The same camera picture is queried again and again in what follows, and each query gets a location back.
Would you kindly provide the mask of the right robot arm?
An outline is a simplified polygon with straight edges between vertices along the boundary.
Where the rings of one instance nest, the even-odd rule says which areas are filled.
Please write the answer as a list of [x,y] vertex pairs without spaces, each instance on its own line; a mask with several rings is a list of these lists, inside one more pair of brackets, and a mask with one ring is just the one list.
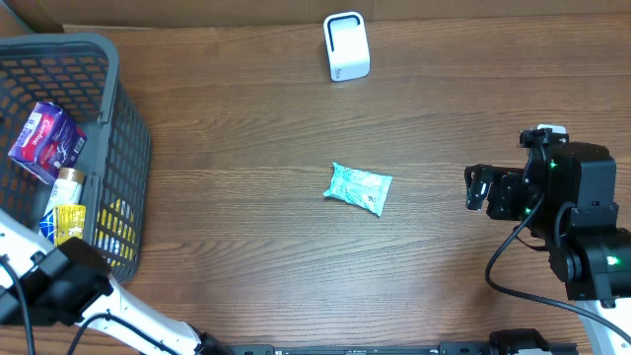
[[600,145],[566,137],[526,138],[521,169],[473,165],[464,171],[465,206],[516,222],[487,263],[491,273],[523,229],[544,244],[568,300],[511,289],[486,276],[495,290],[576,314],[596,354],[630,351],[630,232],[617,225],[616,163]]

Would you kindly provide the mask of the teal wet wipes pack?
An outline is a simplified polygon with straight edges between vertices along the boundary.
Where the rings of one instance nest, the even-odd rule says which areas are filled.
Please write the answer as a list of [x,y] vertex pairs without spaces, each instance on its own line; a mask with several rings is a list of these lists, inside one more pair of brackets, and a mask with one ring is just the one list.
[[381,217],[392,177],[344,167],[336,162],[332,165],[333,175],[323,196],[359,206]]

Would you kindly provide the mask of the white tube with gold cap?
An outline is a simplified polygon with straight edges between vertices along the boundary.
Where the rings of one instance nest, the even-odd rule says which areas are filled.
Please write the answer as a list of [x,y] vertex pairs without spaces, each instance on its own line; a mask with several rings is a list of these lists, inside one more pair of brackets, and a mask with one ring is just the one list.
[[61,168],[52,186],[44,213],[58,205],[77,205],[80,201],[85,174],[72,168]]

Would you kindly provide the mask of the yellow blue snack packet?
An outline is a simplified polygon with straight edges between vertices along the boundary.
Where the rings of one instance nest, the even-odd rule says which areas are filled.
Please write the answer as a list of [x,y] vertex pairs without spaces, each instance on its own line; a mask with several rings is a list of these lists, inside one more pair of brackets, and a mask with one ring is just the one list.
[[57,205],[39,221],[40,233],[56,247],[71,238],[83,239],[86,220],[84,205]]

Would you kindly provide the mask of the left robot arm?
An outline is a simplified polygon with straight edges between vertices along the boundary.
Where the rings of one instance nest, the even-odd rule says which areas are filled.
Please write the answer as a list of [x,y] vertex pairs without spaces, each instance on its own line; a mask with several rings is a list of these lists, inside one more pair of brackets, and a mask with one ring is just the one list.
[[1,323],[23,326],[34,354],[34,328],[58,322],[79,327],[69,353],[87,329],[143,354],[230,353],[212,335],[165,316],[121,287],[85,241],[72,238],[56,247],[3,212]]

